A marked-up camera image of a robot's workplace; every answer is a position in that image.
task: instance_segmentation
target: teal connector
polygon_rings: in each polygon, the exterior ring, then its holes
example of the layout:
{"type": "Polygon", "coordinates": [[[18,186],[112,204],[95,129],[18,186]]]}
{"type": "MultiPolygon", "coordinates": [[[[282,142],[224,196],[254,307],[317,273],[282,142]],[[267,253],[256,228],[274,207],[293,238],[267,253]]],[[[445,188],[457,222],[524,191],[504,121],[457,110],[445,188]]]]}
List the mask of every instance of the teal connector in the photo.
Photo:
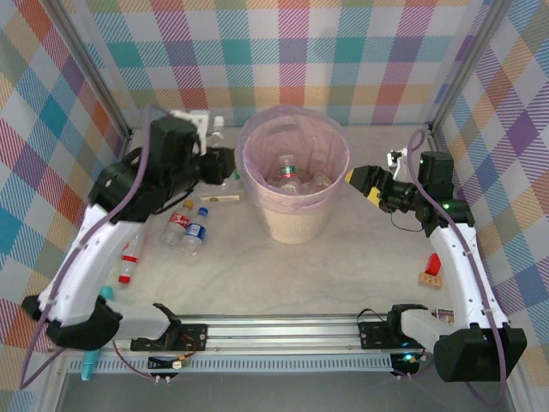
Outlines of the teal connector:
{"type": "MultiPolygon", "coordinates": [[[[100,295],[105,299],[114,299],[114,290],[110,286],[104,286],[101,288],[100,295]]],[[[82,380],[90,380],[92,373],[94,373],[95,364],[100,357],[100,349],[90,350],[86,352],[82,357],[82,380]]]]}

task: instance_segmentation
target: red block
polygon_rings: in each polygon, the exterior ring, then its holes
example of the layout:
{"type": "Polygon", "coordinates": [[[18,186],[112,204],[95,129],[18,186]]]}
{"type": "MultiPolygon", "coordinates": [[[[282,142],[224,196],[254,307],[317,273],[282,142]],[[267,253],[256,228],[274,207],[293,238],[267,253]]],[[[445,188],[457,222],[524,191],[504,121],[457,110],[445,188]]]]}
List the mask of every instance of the red block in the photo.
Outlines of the red block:
{"type": "Polygon", "coordinates": [[[440,258],[436,253],[433,253],[431,257],[429,257],[429,262],[427,262],[427,267],[425,268],[425,272],[428,275],[436,276],[440,271],[440,266],[441,266],[440,258]]]}

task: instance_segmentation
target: plaid wall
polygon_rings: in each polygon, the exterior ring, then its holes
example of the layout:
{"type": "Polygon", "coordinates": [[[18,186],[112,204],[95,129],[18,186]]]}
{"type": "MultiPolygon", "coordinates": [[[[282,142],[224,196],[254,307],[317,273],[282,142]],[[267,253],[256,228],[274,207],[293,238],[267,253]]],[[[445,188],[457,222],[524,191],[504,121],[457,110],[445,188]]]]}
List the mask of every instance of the plaid wall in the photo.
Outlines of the plaid wall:
{"type": "MultiPolygon", "coordinates": [[[[15,391],[33,322],[19,307],[55,275],[87,193],[122,140],[38,0],[0,2],[0,411],[15,391]]],[[[43,357],[45,335],[34,358],[43,357]]]]}
{"type": "MultiPolygon", "coordinates": [[[[149,101],[209,108],[242,125],[284,103],[342,124],[417,124],[434,97],[442,99],[490,2],[472,27],[462,17],[481,0],[87,0],[87,7],[137,109],[149,101]],[[469,31],[463,48],[447,56],[460,31],[469,31]]],[[[73,3],[63,3],[131,118],[73,3]]]]}
{"type": "Polygon", "coordinates": [[[549,2],[515,0],[443,126],[500,305],[549,401],[549,2]]]}

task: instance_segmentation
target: clear plastic bottle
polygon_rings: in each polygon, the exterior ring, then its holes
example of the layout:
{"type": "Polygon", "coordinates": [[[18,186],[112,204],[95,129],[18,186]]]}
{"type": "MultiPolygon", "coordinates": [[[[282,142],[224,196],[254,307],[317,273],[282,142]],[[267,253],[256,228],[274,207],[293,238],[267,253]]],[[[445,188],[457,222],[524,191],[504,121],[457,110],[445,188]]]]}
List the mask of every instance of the clear plastic bottle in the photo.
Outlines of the clear plastic bottle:
{"type": "Polygon", "coordinates": [[[206,234],[205,222],[208,217],[208,209],[200,208],[196,219],[189,225],[183,237],[183,250],[191,256],[196,256],[204,241],[206,234]]]}
{"type": "Polygon", "coordinates": [[[136,266],[145,245],[147,230],[148,221],[141,225],[134,237],[124,246],[120,257],[120,276],[118,277],[120,283],[130,283],[131,276],[136,271],[136,266]]]}
{"type": "Polygon", "coordinates": [[[279,187],[288,193],[299,193],[301,182],[296,176],[293,154],[286,154],[278,158],[281,165],[281,182],[279,187]]]}
{"type": "Polygon", "coordinates": [[[206,139],[206,144],[210,148],[217,148],[225,139],[223,128],[225,127],[225,118],[223,116],[214,117],[214,133],[206,139]]]}
{"type": "Polygon", "coordinates": [[[171,247],[178,245],[190,225],[190,212],[193,206],[194,203],[191,200],[186,200],[180,209],[172,213],[162,234],[163,243],[171,247]]]}
{"type": "Polygon", "coordinates": [[[305,182],[299,187],[299,193],[302,195],[310,195],[311,191],[311,182],[305,182]]]}
{"type": "Polygon", "coordinates": [[[332,180],[324,172],[316,172],[310,182],[311,192],[317,193],[328,189],[332,183],[332,180]]]}

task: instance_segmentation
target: black cable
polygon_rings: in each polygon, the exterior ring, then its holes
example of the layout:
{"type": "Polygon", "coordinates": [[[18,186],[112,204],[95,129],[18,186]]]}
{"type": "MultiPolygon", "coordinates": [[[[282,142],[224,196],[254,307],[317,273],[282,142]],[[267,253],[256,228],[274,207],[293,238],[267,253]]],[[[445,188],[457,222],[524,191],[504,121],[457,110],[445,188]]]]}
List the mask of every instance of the black cable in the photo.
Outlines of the black cable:
{"type": "Polygon", "coordinates": [[[406,229],[405,227],[400,227],[398,226],[394,221],[393,221],[393,214],[395,212],[392,212],[390,214],[391,216],[391,223],[393,224],[394,227],[396,227],[397,229],[400,229],[400,230],[403,230],[404,232],[411,232],[411,233],[419,233],[419,232],[423,232],[423,224],[421,225],[421,229],[406,229]]]}
{"type": "Polygon", "coordinates": [[[360,319],[360,317],[361,317],[362,315],[364,315],[366,312],[372,312],[374,315],[377,316],[377,318],[378,318],[379,320],[381,320],[382,322],[385,322],[385,321],[383,320],[383,318],[377,314],[376,311],[374,311],[373,309],[370,309],[369,307],[366,307],[366,309],[363,309],[363,310],[359,313],[359,315],[357,316],[357,324],[359,324],[359,319],[360,319]]]}
{"type": "Polygon", "coordinates": [[[176,204],[178,204],[179,202],[183,202],[183,200],[185,200],[187,197],[190,196],[190,194],[192,193],[192,191],[195,189],[195,186],[196,185],[193,185],[190,189],[188,189],[184,195],[182,195],[181,197],[175,199],[173,202],[167,204],[166,206],[164,206],[162,209],[158,209],[156,210],[155,212],[153,212],[153,215],[159,215],[161,213],[164,213],[166,212],[169,208],[171,208],[172,206],[175,206],[176,204]]]}

